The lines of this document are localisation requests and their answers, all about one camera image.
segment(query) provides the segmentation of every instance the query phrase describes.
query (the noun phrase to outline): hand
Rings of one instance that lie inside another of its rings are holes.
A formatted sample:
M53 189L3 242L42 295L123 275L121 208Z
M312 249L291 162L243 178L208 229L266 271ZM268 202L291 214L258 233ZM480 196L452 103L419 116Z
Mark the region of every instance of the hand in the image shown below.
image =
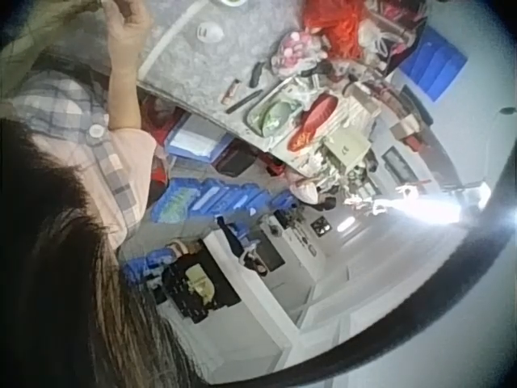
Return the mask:
M144 0L103 0L107 21L107 47L111 70L135 72L139 66L140 51L144 48L153 20Z

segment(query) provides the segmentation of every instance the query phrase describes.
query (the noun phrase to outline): bright light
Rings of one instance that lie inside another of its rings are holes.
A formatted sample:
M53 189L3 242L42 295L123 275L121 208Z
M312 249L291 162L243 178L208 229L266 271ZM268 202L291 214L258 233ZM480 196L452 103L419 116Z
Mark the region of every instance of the bright light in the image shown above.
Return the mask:
M354 225L355 217L349 217L342 223L338 225L338 232L344 232L348 228L350 228L352 225Z
M492 190L490 190L489 185L483 182L479 187L479 202L477 203L479 209L483 210L486 207L491 195Z
M460 221L461 206L441 200L391 200L389 207L430 224L454 224Z

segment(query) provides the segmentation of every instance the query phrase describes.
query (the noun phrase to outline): forearm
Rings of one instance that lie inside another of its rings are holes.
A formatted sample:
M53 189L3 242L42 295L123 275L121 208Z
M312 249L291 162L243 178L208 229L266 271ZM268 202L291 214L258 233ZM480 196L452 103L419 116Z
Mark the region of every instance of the forearm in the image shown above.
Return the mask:
M137 70L113 69L107 94L109 129L141 129L137 97Z

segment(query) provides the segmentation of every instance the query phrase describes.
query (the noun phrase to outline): white round object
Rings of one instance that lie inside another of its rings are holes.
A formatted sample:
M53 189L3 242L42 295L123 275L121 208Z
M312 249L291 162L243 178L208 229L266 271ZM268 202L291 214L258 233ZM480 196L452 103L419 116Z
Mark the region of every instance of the white round object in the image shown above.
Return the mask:
M222 4L225 4L226 6L241 6L248 0L219 0Z
M88 133L94 139L100 139L104 136L104 131L106 131L106 129L101 124L93 124L88 130Z
M221 26L214 22L204 22L197 27L197 39L203 43L218 43L225 37Z

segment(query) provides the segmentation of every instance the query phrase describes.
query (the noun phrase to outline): hair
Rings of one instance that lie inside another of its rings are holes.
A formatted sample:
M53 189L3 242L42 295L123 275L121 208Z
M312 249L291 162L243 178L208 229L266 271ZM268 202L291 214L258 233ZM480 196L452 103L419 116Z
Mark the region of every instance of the hair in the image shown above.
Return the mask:
M332 210L336 207L337 201L335 196L328 196L325 198L325 200L319 204L311 205L311 204L305 204L307 206L310 206L311 208L317 210L318 212L324 212Z
M16 386L203 387L152 293L131 285L76 171L0 119L2 318Z

